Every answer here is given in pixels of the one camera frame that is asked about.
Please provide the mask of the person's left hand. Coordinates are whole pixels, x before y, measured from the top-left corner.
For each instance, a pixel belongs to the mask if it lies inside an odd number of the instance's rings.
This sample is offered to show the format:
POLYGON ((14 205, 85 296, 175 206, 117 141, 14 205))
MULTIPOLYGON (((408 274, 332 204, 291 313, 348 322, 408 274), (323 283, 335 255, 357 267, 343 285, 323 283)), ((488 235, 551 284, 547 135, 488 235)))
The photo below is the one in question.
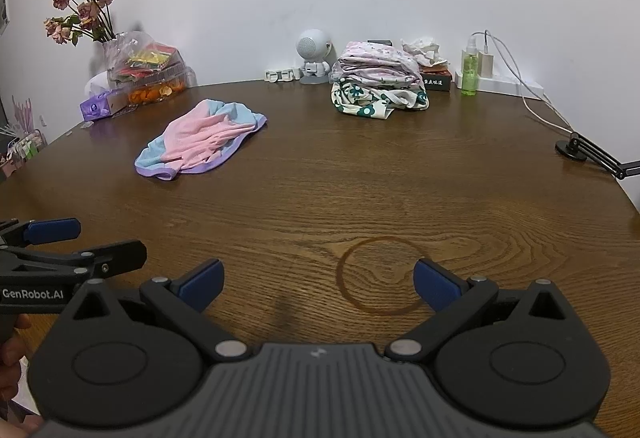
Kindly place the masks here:
POLYGON ((26 350, 26 344, 17 332, 13 332, 1 346, 0 388, 4 402, 13 399, 18 392, 22 376, 21 360, 26 356, 26 350))

